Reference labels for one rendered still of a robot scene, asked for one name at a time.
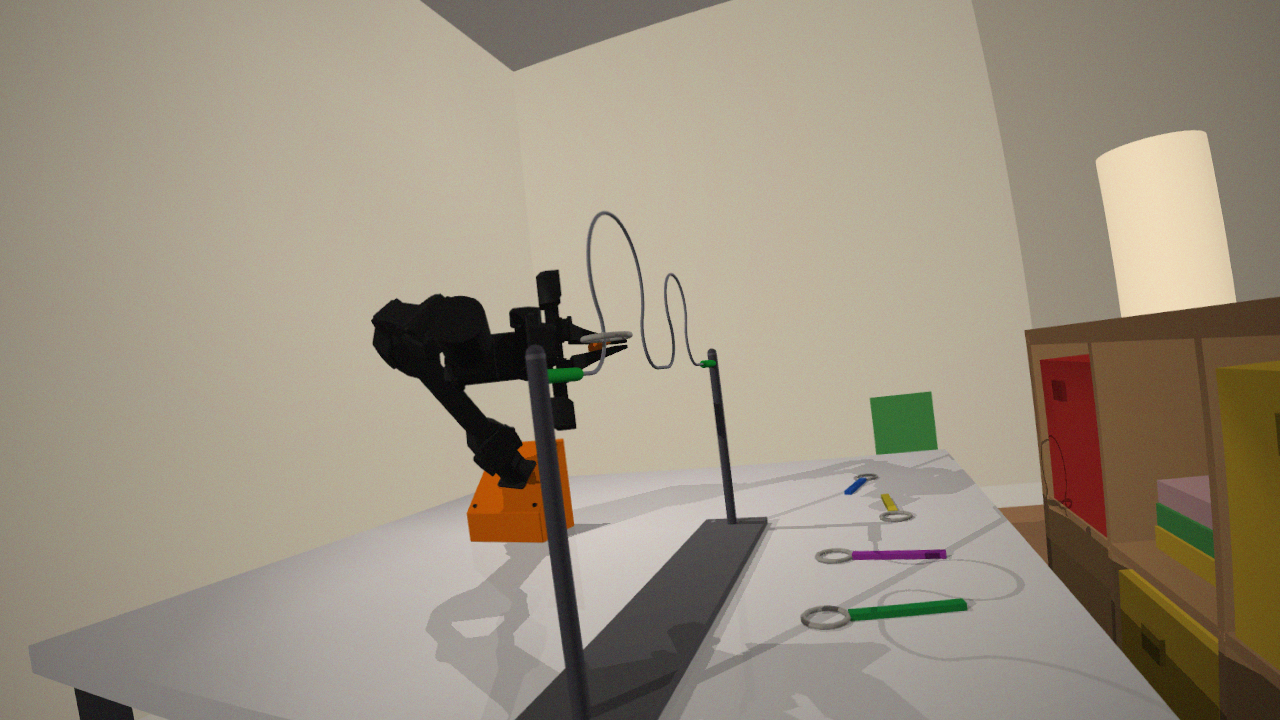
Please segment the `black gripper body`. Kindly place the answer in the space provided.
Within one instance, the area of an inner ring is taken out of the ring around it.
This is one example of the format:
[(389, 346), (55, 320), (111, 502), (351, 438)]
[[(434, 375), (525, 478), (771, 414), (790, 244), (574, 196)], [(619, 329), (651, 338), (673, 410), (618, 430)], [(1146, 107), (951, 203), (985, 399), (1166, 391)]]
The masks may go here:
[[(561, 304), (561, 272), (541, 272), (536, 277), (538, 282), (538, 299), (539, 307), (544, 311), (545, 323), (553, 323), (556, 325), (556, 350), (557, 350), (557, 368), (573, 368), (572, 359), (567, 360), (563, 357), (562, 343), (570, 340), (567, 318), (562, 319), (558, 313), (558, 305)], [(497, 374), (499, 380), (520, 380), (516, 378), (509, 378), (503, 375), (503, 365), (511, 364), (511, 348), (500, 347), (500, 337), (504, 334), (515, 334), (515, 332), (495, 333), (494, 334), (494, 351), (497, 360)], [(572, 430), (576, 429), (573, 402), (568, 398), (567, 383), (553, 383), (553, 397), (550, 398), (553, 425), (556, 430)]]

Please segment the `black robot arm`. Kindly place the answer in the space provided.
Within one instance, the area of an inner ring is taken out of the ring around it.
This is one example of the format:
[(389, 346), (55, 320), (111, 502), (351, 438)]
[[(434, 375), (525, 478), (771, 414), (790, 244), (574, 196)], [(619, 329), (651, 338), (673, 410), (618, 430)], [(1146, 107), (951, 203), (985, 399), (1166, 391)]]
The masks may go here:
[[(515, 427), (485, 416), (465, 395), (465, 386), (499, 382), (494, 334), (483, 305), (468, 296), (442, 293), (422, 304), (396, 299), (371, 322), (378, 354), (392, 369), (421, 380), (463, 427), (474, 461), (489, 475), (500, 477), (497, 486), (524, 489), (536, 462), (518, 454), (522, 441)], [(509, 327), (515, 334), (500, 337), (500, 347), (511, 348), (512, 361), (503, 365), (503, 375), (508, 372), (506, 377), (529, 380), (525, 355), (531, 345), (544, 348), (547, 369), (556, 366), (556, 325), (541, 323), (541, 307), (512, 307)]]

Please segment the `blue flat bar with grey loop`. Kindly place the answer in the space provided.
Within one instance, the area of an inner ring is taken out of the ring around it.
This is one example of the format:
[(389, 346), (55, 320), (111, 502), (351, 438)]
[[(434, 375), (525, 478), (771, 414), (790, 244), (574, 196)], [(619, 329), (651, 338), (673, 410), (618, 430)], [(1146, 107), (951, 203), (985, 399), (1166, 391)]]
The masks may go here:
[[(868, 477), (868, 478), (861, 478), (861, 477)], [(874, 480), (877, 477), (878, 477), (878, 474), (861, 474), (861, 475), (858, 475), (858, 477), (852, 477), (852, 479), (856, 480), (856, 482), (852, 486), (850, 486), (847, 489), (845, 489), (844, 495), (852, 495), (856, 489), (859, 489), (861, 487), (861, 484), (864, 482), (867, 482), (867, 480)]]

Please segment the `grey loop with green handle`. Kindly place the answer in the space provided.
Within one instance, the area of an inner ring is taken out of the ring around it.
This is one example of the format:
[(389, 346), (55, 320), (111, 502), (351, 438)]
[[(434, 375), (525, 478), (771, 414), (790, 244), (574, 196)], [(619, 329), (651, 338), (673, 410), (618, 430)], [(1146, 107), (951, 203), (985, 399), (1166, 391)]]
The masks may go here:
[[(813, 612), (841, 612), (845, 618), (836, 623), (819, 624), (806, 620)], [(922, 603), (902, 603), (902, 605), (887, 605), (881, 607), (864, 607), (864, 609), (841, 609), (832, 605), (818, 606), (814, 609), (806, 609), (801, 615), (801, 623), (812, 629), (820, 630), (833, 630), (838, 626), (846, 625), (849, 621), (858, 620), (876, 620), (881, 618), (904, 618), (904, 616), (918, 616), (937, 612), (955, 612), (955, 611), (968, 611), (965, 600), (943, 600), (943, 601), (929, 601)]]

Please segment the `orange bar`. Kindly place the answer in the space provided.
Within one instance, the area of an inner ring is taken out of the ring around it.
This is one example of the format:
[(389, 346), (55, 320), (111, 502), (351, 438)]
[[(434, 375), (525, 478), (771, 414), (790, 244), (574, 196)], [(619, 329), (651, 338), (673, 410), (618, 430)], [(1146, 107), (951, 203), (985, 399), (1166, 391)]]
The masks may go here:
[(628, 340), (632, 336), (634, 333), (630, 331), (604, 332), (604, 333), (582, 336), (580, 342), (590, 343), (588, 345), (588, 352), (591, 352), (602, 348), (602, 340), (605, 340), (605, 346), (607, 346), (611, 345), (612, 341)]

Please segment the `grey ring with yellow handle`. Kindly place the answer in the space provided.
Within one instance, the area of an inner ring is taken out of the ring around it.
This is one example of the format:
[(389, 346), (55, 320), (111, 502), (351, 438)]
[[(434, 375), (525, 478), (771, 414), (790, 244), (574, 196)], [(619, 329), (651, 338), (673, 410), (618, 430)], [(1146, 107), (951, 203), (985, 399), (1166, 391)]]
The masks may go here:
[[(888, 512), (881, 512), (881, 515), (879, 515), (881, 520), (883, 520), (883, 521), (905, 521), (905, 520), (909, 520), (909, 519), (913, 518), (913, 512), (899, 511), (899, 509), (892, 502), (892, 498), (890, 497), (890, 495), (881, 495), (881, 497), (882, 497), (881, 498), (882, 502), (884, 503), (884, 507), (888, 510)], [(887, 515), (897, 515), (897, 514), (899, 515), (906, 514), (908, 516), (905, 516), (905, 518), (896, 518), (896, 519), (884, 518)]]

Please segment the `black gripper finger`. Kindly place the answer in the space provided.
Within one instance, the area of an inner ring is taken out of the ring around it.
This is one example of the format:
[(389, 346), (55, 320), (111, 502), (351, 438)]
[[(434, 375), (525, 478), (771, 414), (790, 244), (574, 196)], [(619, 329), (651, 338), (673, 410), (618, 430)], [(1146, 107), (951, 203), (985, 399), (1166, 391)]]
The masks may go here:
[[(622, 351), (625, 348), (628, 348), (628, 346), (627, 345), (618, 345), (618, 346), (608, 347), (608, 348), (605, 348), (605, 357), (611, 356), (612, 354), (617, 354), (617, 352), (620, 352), (620, 351)], [(602, 348), (596, 350), (596, 351), (588, 352), (588, 354), (572, 355), (570, 359), (572, 359), (572, 366), (573, 368), (579, 366), (580, 369), (584, 369), (584, 368), (591, 365), (593, 363), (596, 363), (598, 360), (600, 360), (600, 357), (602, 357)]]
[[(596, 334), (596, 332), (586, 331), (586, 329), (582, 329), (579, 325), (573, 325), (571, 316), (567, 316), (567, 325), (568, 325), (568, 334), (570, 334), (568, 345), (590, 345), (590, 343), (581, 343), (580, 342), (581, 337), (586, 336), (586, 334)], [(626, 343), (626, 342), (627, 342), (627, 340), (620, 340), (620, 341), (612, 341), (611, 345), (621, 345), (621, 343)]]

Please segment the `grey loop with purple handle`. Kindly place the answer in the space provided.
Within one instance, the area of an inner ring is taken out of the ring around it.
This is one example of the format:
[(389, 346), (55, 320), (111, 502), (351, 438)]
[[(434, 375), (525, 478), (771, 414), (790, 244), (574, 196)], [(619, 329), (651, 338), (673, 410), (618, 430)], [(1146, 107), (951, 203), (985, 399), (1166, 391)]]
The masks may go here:
[[(845, 559), (820, 559), (822, 555), (824, 555), (824, 553), (833, 553), (833, 552), (849, 553), (849, 556), (845, 557)], [(850, 550), (845, 550), (845, 548), (841, 548), (841, 550), (835, 550), (833, 548), (833, 550), (820, 550), (819, 552), (817, 552), (817, 556), (815, 556), (815, 560), (818, 560), (819, 562), (827, 562), (827, 564), (840, 564), (840, 562), (849, 561), (850, 559), (852, 559), (852, 560), (873, 560), (873, 559), (879, 559), (879, 560), (895, 560), (895, 559), (909, 559), (909, 560), (916, 560), (916, 559), (947, 559), (947, 553), (946, 553), (946, 550), (850, 551)]]

